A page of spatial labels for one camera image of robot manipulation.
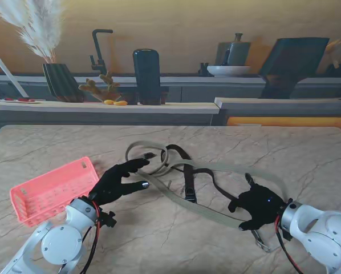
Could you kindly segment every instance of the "dried pampas grass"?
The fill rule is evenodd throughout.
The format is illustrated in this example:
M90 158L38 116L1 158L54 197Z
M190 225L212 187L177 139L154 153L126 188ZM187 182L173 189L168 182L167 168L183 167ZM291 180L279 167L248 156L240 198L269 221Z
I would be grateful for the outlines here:
M56 63L62 13L62 0L0 0L0 16L19 28L24 43L47 63Z

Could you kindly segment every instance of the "yellow fruit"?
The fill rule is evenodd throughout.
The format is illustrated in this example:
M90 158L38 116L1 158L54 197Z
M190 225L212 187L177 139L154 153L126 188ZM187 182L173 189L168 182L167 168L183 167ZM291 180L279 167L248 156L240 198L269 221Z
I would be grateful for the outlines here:
M104 101L105 104L113 104L113 102L114 102L113 100L105 100Z
M116 106L126 106L127 102L126 101L118 101L113 103Z

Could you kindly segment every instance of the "black glove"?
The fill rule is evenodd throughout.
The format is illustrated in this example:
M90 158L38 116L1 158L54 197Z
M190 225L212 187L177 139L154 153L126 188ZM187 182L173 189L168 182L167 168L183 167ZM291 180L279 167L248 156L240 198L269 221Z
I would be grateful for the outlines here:
M122 177L129 177L130 172L135 173L139 168L149 164L145 159L134 159L123 164L117 164L107 170L90 191L88 198L103 205L117 200L122 195L127 195L138 190L143 190L149 186L144 185L144 181L122 184Z
M240 194L239 198L232 200L228 206L231 213L235 212L237 207L241 207L251 214L251 220L241 223L239 229L255 230L264 224L273 223L278 211L286 203L273 191L255 184L248 173L245 174L245 178L251 186L250 190Z

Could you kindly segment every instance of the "white bowl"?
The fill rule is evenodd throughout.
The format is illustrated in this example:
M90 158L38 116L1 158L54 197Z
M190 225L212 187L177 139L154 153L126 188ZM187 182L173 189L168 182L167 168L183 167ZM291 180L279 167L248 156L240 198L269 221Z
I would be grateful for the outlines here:
M249 71L250 67L246 66L208 66L207 70L209 73L217 76L235 76L235 75L242 75L246 74Z

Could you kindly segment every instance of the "faucet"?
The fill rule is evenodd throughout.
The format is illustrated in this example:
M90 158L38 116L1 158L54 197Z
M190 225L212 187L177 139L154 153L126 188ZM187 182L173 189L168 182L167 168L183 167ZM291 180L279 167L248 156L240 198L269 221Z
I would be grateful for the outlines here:
M95 42L95 47L96 47L97 56L98 56L98 63L96 64L95 60L93 58L93 55L90 55L90 59L91 59L91 63L92 63L91 67L93 70L99 70L101 72L101 74L106 75L107 69L106 69L106 65L104 63L104 60L102 59L100 45L98 44L98 40L97 40L97 33L113 33L113 30L95 29L92 32L93 41Z

